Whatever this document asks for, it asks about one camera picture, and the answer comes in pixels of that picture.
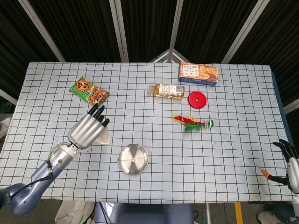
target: stainless steel plate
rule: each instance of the stainless steel plate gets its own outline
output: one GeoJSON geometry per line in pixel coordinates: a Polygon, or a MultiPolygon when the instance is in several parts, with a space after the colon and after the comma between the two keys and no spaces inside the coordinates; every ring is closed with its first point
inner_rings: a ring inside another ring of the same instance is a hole
{"type": "Polygon", "coordinates": [[[148,153],[138,144],[127,145],[118,154],[118,165],[126,174],[139,174],[145,170],[148,163],[148,153]]]}

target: orange box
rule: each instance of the orange box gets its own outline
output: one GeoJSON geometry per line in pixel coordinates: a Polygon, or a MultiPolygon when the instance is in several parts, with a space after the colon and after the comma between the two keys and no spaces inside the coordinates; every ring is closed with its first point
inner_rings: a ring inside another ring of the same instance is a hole
{"type": "Polygon", "coordinates": [[[218,82],[218,68],[182,62],[178,80],[180,82],[215,86],[218,82]]]}

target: robotic arm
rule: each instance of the robotic arm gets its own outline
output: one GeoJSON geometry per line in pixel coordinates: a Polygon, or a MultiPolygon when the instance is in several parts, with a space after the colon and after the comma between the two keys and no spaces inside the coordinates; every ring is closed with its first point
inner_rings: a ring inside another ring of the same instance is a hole
{"type": "Polygon", "coordinates": [[[9,205],[18,216],[32,212],[45,190],[75,158],[77,150],[88,148],[108,125],[109,119],[104,120],[101,115],[105,107],[102,106],[96,112],[97,108],[95,104],[69,131],[68,143],[61,143],[52,149],[47,160],[31,176],[30,184],[18,183],[0,189],[0,209],[3,205],[9,205]]]}
{"type": "Polygon", "coordinates": [[[285,178],[272,176],[266,170],[262,170],[262,173],[268,180],[287,185],[296,195],[296,198],[292,200],[292,203],[295,216],[299,217],[299,150],[283,139],[279,139],[279,142],[273,142],[273,144],[281,149],[287,164],[288,172],[285,178]]]}

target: red frisbee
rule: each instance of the red frisbee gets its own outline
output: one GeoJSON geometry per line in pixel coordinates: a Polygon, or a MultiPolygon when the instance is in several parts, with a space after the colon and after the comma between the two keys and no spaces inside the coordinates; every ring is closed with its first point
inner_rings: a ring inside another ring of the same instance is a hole
{"type": "Polygon", "coordinates": [[[203,108],[206,105],[206,96],[202,92],[192,92],[188,96],[188,104],[196,109],[203,108]]]}

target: juice bottle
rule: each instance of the juice bottle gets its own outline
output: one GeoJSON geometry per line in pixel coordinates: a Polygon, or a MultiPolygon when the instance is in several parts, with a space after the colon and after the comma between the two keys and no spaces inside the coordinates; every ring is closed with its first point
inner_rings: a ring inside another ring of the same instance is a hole
{"type": "Polygon", "coordinates": [[[155,97],[182,99],[184,97],[185,87],[182,85],[156,84],[149,86],[148,93],[154,94],[155,97]]]}

